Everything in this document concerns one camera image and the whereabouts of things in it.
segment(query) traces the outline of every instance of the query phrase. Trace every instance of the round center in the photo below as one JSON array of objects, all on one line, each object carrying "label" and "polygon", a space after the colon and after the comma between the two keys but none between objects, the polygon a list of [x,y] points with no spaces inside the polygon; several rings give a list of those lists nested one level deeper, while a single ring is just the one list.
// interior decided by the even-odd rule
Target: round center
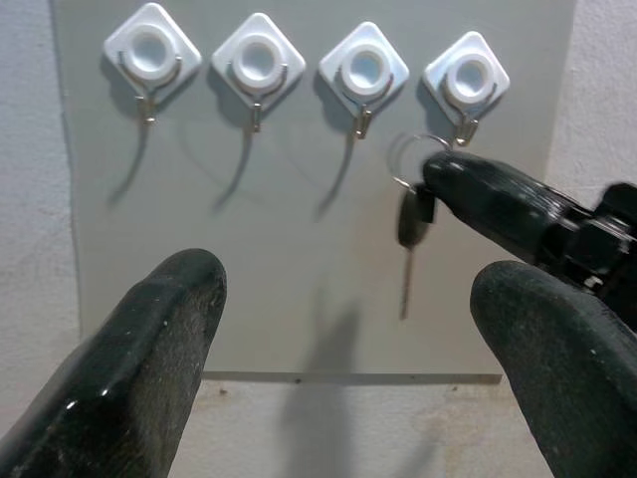
[{"label": "round center", "polygon": [[456,85],[458,91],[468,97],[477,96],[485,87],[488,76],[485,65],[475,60],[464,63],[456,75]]},{"label": "round center", "polygon": [[141,70],[159,70],[166,62],[167,55],[164,42],[156,34],[142,32],[132,41],[132,60]]},{"label": "round center", "polygon": [[382,60],[373,52],[360,52],[351,60],[351,80],[360,88],[371,88],[382,76]]},{"label": "round center", "polygon": [[267,45],[251,43],[243,51],[241,66],[248,78],[264,80],[275,69],[275,56]]}]

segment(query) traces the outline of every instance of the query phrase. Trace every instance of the gray panel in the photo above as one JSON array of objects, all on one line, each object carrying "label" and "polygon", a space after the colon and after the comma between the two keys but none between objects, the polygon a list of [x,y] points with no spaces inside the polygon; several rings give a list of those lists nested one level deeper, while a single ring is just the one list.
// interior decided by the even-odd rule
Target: gray panel
[{"label": "gray panel", "polygon": [[[420,76],[463,33],[477,30],[512,87],[469,151],[542,176],[574,1],[162,3],[206,63],[160,108],[140,147],[132,91],[103,59],[102,42],[142,2],[53,2],[83,333],[167,255],[203,247],[220,257],[229,278],[209,370],[499,372],[468,304],[476,273],[505,255],[444,208],[417,250],[411,318],[398,321],[404,254],[394,222],[401,191],[385,154],[402,131],[449,134]],[[255,11],[273,18],[308,70],[250,139],[242,131],[248,110],[207,62]],[[317,64],[363,20],[378,24],[411,78],[344,157],[351,117],[319,79]],[[328,200],[341,169],[342,185]],[[333,359],[307,357],[333,331],[343,347],[354,347],[354,359],[339,360],[338,349]]]}]

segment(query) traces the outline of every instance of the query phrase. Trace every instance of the metal key blade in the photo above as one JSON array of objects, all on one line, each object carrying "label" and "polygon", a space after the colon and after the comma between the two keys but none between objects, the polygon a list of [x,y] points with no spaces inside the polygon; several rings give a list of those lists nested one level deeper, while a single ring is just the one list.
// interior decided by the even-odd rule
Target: metal key blade
[{"label": "metal key blade", "polygon": [[411,276],[414,266],[414,250],[405,249],[407,255],[405,256],[405,266],[403,268],[402,276],[402,299],[400,301],[400,320],[407,319],[409,313],[409,291],[411,289]]}]

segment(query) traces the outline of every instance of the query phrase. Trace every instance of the key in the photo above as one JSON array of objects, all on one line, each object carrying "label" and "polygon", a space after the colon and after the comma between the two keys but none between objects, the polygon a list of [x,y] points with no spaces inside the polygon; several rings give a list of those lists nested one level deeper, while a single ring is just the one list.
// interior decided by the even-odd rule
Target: key
[{"label": "key", "polygon": [[400,320],[407,318],[409,293],[414,261],[414,249],[422,242],[434,221],[436,198],[424,184],[405,190],[398,212],[398,243],[405,248],[407,256],[403,272]]}]

